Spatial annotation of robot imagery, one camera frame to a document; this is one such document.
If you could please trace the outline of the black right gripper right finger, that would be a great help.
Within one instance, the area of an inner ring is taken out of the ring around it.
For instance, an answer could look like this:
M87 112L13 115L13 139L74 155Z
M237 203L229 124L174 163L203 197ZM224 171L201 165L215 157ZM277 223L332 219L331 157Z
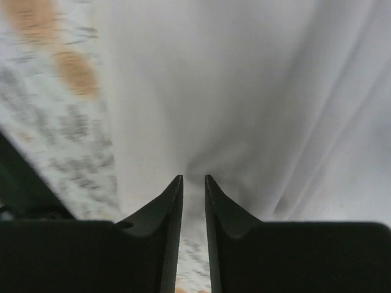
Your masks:
M371 222L263 222L205 177L213 292L389 292L390 229Z

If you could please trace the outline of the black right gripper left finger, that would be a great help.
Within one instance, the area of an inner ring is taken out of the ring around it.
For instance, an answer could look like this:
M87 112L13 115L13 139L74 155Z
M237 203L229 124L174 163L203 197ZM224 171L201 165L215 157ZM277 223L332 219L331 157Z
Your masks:
M183 178L117 222L1 222L2 292L173 292Z

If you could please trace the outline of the white t shirt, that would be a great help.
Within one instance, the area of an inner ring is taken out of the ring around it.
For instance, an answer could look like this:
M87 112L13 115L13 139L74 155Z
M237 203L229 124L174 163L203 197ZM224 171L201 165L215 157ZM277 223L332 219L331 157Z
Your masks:
M204 177L266 221L390 223L389 1L97 1L120 210Z

